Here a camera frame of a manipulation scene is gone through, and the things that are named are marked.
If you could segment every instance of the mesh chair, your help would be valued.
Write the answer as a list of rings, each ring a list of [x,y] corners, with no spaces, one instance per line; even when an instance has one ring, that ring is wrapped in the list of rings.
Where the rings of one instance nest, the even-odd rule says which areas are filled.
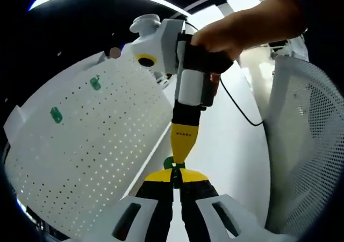
[[[265,125],[271,161],[267,228],[301,237],[343,171],[344,98],[316,66],[280,56]]]

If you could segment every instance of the white mesh chair back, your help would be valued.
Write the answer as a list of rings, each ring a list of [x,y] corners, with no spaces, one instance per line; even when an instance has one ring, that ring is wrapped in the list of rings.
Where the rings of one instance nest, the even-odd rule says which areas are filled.
[[[300,237],[343,171],[344,99],[322,70],[280,56],[265,125],[272,185],[267,227]]]
[[[171,113],[155,78],[124,53],[80,72],[39,104],[11,144],[6,174],[23,205],[80,239],[122,198]]]

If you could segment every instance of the white perforated panel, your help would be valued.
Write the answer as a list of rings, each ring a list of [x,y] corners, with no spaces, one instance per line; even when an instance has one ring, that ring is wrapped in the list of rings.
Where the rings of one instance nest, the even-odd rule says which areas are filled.
[[[99,90],[90,80],[99,75]],[[56,123],[51,108],[63,116]],[[171,120],[146,69],[123,54],[64,85],[22,127],[6,161],[20,201],[71,238],[119,200]]]

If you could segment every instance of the black cable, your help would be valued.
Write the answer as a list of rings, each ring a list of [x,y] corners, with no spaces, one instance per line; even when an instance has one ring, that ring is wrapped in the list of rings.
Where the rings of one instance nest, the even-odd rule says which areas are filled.
[[[190,25],[191,27],[193,27],[195,30],[198,31],[198,28],[194,27],[191,23],[186,22],[186,24]],[[245,117],[245,119],[247,120],[247,122],[249,122],[252,126],[259,126],[261,124],[263,124],[264,121],[258,123],[258,124],[254,124],[251,120],[248,119],[248,117],[245,115],[245,113],[241,110],[241,108],[239,107],[239,105],[235,102],[235,100],[233,99],[232,95],[229,93],[229,91],[227,90],[226,86],[224,85],[221,77],[220,77],[220,82],[222,87],[224,87],[225,91],[227,92],[228,96],[231,98],[231,100],[233,101],[234,105],[238,108],[238,110],[240,111],[240,113],[243,115],[243,117]]]

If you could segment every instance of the white knob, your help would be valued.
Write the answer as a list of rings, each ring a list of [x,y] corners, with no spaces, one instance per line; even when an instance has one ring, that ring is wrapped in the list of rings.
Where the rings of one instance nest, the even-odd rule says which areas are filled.
[[[160,18],[158,15],[142,15],[134,20],[129,30],[133,33],[138,33],[140,37],[143,37],[153,34],[160,24]]]

